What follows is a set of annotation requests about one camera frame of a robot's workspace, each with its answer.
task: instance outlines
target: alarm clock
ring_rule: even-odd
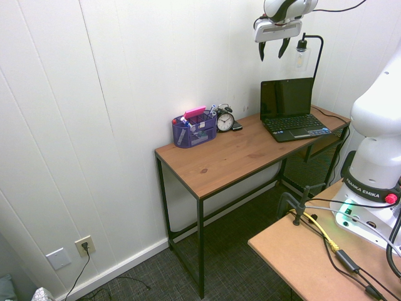
[[[231,130],[234,125],[234,116],[231,115],[232,109],[228,104],[223,103],[217,107],[217,129],[220,132],[227,132]]]

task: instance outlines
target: laptop keyboard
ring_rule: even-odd
[[[305,127],[324,126],[312,114],[296,117],[285,117],[279,119],[266,119],[264,123],[272,132],[279,130],[301,129]]]

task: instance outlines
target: black lamp arm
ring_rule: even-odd
[[[324,41],[323,41],[323,38],[321,36],[307,35],[306,33],[303,33],[302,40],[305,40],[305,38],[318,38],[320,40],[320,50],[319,50],[319,55],[318,55],[318,61],[316,62],[315,73],[313,74],[313,81],[315,81],[316,73],[318,72],[321,52],[323,50]]]

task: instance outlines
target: purple mesh organizer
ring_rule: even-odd
[[[175,146],[188,149],[216,138],[217,117],[209,115],[208,110],[205,110],[203,114],[188,119],[189,123],[193,125],[192,130],[180,121],[181,117],[175,118],[177,123],[172,124]]]

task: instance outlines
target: yellow cable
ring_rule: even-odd
[[[319,230],[323,233],[324,237],[327,239],[328,243],[330,244],[333,252],[336,253],[340,249],[340,247],[337,246],[337,244],[333,240],[331,240],[331,238],[327,235],[326,231],[319,225],[319,223],[317,221],[315,221],[314,218],[312,218],[308,213],[305,213],[305,212],[303,213],[303,215],[305,215],[310,221],[312,221],[316,225],[316,227],[319,228]]]

